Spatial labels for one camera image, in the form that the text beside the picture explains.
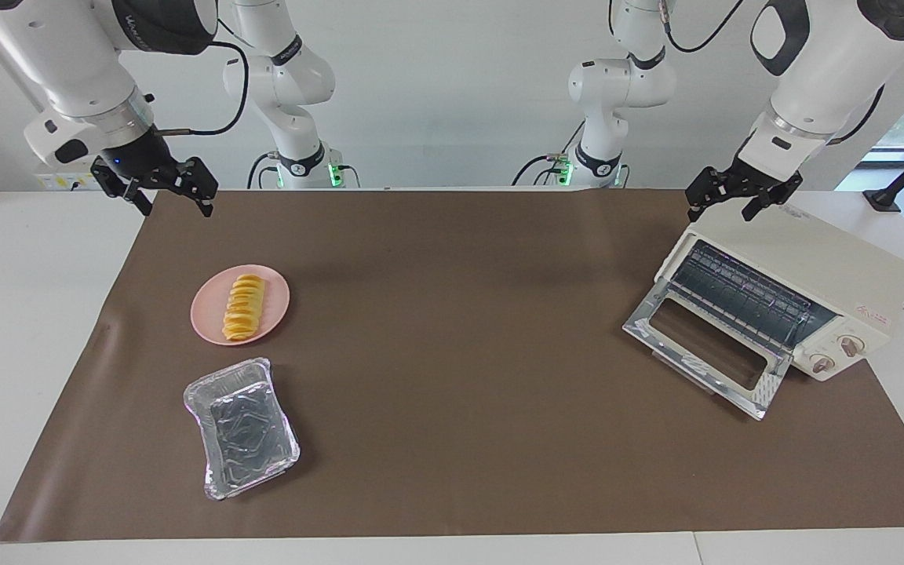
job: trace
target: brown table mat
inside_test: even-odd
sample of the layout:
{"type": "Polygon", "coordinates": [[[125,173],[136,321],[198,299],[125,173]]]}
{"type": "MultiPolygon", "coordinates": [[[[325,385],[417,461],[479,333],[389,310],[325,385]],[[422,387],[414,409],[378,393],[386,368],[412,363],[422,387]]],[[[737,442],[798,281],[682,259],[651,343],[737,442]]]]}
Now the brown table mat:
{"type": "Polygon", "coordinates": [[[756,422],[622,332],[682,198],[237,192],[204,219],[161,194],[0,541],[904,526],[904,425],[866,363],[790,374],[756,422]],[[290,282],[286,321],[203,342],[195,290],[249,262],[290,282]],[[215,503],[183,390],[259,356],[301,460],[215,503]]]}

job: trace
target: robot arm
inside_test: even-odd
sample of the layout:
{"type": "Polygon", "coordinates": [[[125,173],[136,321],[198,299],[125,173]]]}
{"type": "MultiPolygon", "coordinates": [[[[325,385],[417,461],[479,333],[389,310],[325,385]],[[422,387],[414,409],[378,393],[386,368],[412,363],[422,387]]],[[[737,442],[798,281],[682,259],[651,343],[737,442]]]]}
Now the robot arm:
{"type": "Polygon", "coordinates": [[[0,43],[50,106],[24,131],[30,147],[55,166],[100,154],[97,181],[143,214],[140,189],[162,188],[210,215],[218,183],[200,159],[171,156],[118,51],[201,53],[216,18],[215,0],[0,0],[0,43]]]}
{"type": "Polygon", "coordinates": [[[585,111],[585,131],[567,156],[575,185],[609,186],[616,180],[630,131],[620,108],[661,106],[675,93],[658,1],[618,1],[612,17],[614,38],[627,58],[587,61],[570,73],[570,97],[585,111]]]}
{"type": "Polygon", "coordinates": [[[731,168],[707,167],[686,190],[692,221],[735,197],[753,197],[747,221],[786,203],[803,181],[800,165],[904,61],[904,0],[769,0],[751,43],[779,86],[731,168]]]}
{"type": "MultiPolygon", "coordinates": [[[[330,65],[302,43],[283,0],[234,0],[239,34],[259,55],[249,57],[249,100],[274,138],[279,176],[288,188],[336,186],[341,155],[319,139],[301,108],[334,95],[330,65]]],[[[240,94],[239,64],[226,65],[226,90],[240,94]]]]}

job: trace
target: white table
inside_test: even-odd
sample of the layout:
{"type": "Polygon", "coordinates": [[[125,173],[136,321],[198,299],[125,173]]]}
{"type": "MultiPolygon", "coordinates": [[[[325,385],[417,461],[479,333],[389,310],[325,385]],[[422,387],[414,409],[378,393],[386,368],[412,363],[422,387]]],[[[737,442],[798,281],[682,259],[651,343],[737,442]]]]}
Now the white table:
{"type": "MultiPolygon", "coordinates": [[[[858,193],[805,192],[793,203],[904,257],[904,219],[876,214],[858,193]]],[[[0,193],[0,515],[140,222],[134,208],[96,193],[0,193]]],[[[898,335],[871,364],[904,420],[904,315],[898,335]]],[[[0,545],[0,563],[81,563],[89,556],[98,563],[225,556],[237,562],[841,565],[904,562],[904,529],[0,545]]]]}

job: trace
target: green indicator light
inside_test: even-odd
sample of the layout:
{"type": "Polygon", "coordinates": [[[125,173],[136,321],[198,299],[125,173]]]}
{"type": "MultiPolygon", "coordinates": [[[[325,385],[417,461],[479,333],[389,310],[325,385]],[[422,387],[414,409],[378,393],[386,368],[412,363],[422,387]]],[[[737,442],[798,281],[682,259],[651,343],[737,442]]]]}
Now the green indicator light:
{"type": "Polygon", "coordinates": [[[567,171],[563,172],[563,176],[560,177],[560,183],[563,186],[570,186],[570,177],[574,175],[574,165],[571,165],[570,162],[567,163],[567,171]]]}
{"type": "Polygon", "coordinates": [[[330,181],[334,183],[334,187],[341,186],[341,183],[344,182],[341,171],[333,163],[330,164],[330,181]]]}

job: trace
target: power cord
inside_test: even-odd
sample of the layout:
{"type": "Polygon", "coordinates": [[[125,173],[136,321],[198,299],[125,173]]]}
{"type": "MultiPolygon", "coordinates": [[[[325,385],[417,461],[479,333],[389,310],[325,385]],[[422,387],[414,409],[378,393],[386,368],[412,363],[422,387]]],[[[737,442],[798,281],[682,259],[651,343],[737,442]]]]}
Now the power cord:
{"type": "Polygon", "coordinates": [[[552,160],[553,160],[552,155],[541,155],[537,158],[532,159],[528,163],[525,163],[523,168],[521,168],[521,170],[518,171],[516,178],[514,178],[514,180],[512,181],[512,186],[518,186],[518,179],[520,179],[521,176],[525,174],[525,171],[530,170],[530,168],[532,168],[532,165],[537,164],[539,161],[552,161],[552,160]]]}
{"type": "Polygon", "coordinates": [[[253,176],[257,174],[257,167],[263,163],[264,159],[277,159],[279,157],[278,151],[269,151],[268,153],[264,153],[261,157],[257,157],[257,160],[253,162],[253,165],[250,167],[250,174],[246,177],[246,190],[249,190],[253,187],[253,176]]]}
{"type": "Polygon", "coordinates": [[[869,108],[867,108],[867,114],[864,114],[864,117],[860,118],[860,122],[858,122],[858,124],[856,126],[854,126],[853,129],[850,129],[850,133],[847,133],[847,135],[844,135],[840,138],[830,140],[829,143],[826,143],[826,144],[840,144],[840,143],[843,143],[845,140],[850,139],[854,135],[857,135],[857,132],[860,131],[860,129],[863,128],[863,126],[867,125],[867,121],[868,121],[868,119],[871,118],[871,115],[874,115],[874,111],[878,108],[878,103],[880,103],[881,97],[883,96],[884,93],[885,93],[885,86],[882,85],[878,89],[878,93],[874,94],[874,101],[872,101],[871,106],[869,106],[869,108]]]}
{"type": "Polygon", "coordinates": [[[567,140],[567,144],[565,144],[563,146],[563,149],[560,150],[560,153],[563,153],[563,154],[567,153],[567,150],[570,149],[570,144],[574,143],[574,140],[578,138],[578,133],[581,132],[582,128],[585,128],[585,122],[587,122],[587,119],[581,120],[581,124],[578,124],[578,128],[574,130],[574,135],[570,136],[570,139],[567,140]]]}
{"type": "Polygon", "coordinates": [[[557,169],[556,167],[550,167],[550,168],[546,169],[546,171],[543,171],[543,172],[539,173],[538,175],[535,175],[535,182],[532,182],[532,186],[539,184],[539,179],[542,178],[542,175],[546,175],[546,178],[542,179],[542,186],[546,186],[546,183],[549,182],[549,179],[552,178],[553,175],[559,175],[562,172],[563,172],[562,170],[557,169]]]}
{"type": "Polygon", "coordinates": [[[235,37],[238,42],[242,43],[244,46],[250,47],[251,49],[256,49],[256,47],[253,46],[253,43],[250,43],[246,39],[243,39],[242,37],[236,35],[236,32],[233,31],[232,28],[229,27],[229,24],[225,23],[222,18],[218,18],[218,25],[221,25],[222,28],[225,28],[225,30],[229,32],[230,36],[235,37]]]}
{"type": "MultiPolygon", "coordinates": [[[[710,42],[713,42],[714,38],[717,35],[720,35],[720,32],[724,29],[724,26],[727,25],[727,22],[731,21],[732,16],[735,15],[735,12],[738,11],[738,8],[742,7],[742,3],[745,0],[738,0],[734,4],[734,7],[731,8],[731,11],[727,12],[727,15],[724,16],[724,20],[720,22],[720,25],[717,26],[717,29],[713,30],[713,33],[703,43],[700,43],[699,46],[695,47],[682,47],[678,42],[676,42],[675,37],[672,36],[672,25],[669,22],[669,12],[668,12],[668,2],[666,0],[661,0],[659,2],[659,7],[661,8],[661,23],[665,28],[665,35],[668,36],[669,42],[672,43],[672,46],[676,49],[682,51],[682,53],[696,53],[696,51],[701,50],[703,47],[709,46],[710,42]]],[[[610,8],[609,16],[612,18],[613,10],[610,8]]]]}
{"type": "Polygon", "coordinates": [[[358,175],[358,169],[352,167],[351,165],[339,165],[337,166],[338,171],[351,171],[355,173],[355,182],[358,183],[358,188],[362,188],[362,177],[358,175]]]}
{"type": "Polygon", "coordinates": [[[239,53],[239,59],[243,64],[243,94],[239,98],[239,108],[236,110],[236,116],[233,117],[232,121],[230,121],[225,126],[222,126],[219,129],[161,129],[159,131],[159,135],[172,137],[172,136],[220,136],[222,133],[228,132],[239,122],[239,119],[243,115],[243,108],[246,108],[246,98],[249,94],[250,90],[250,64],[249,61],[246,60],[246,53],[244,53],[243,49],[240,46],[237,46],[235,43],[226,43],[226,42],[211,42],[211,46],[214,47],[225,47],[227,49],[233,49],[237,53],[239,53]]]}
{"type": "Polygon", "coordinates": [[[632,172],[630,165],[620,165],[620,171],[623,171],[623,169],[627,170],[627,176],[625,176],[625,178],[623,179],[623,186],[621,186],[621,188],[627,187],[627,183],[630,182],[630,173],[632,172]]]}
{"type": "Polygon", "coordinates": [[[265,167],[261,169],[261,174],[257,175],[257,188],[263,190],[263,174],[267,171],[277,172],[277,167],[265,167]]]}

